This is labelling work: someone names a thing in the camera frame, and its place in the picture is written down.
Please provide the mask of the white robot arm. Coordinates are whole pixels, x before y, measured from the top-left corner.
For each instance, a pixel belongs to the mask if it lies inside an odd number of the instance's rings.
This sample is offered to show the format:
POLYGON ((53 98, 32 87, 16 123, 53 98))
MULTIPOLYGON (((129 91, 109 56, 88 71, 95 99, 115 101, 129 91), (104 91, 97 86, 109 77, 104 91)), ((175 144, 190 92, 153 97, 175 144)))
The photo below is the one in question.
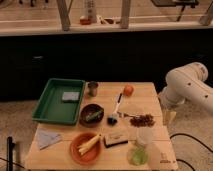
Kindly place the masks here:
POLYGON ((166 86, 159 94, 164 108, 171 109, 190 100, 213 115, 213 87, 205 83, 207 67, 193 62, 170 70, 165 77, 166 86))

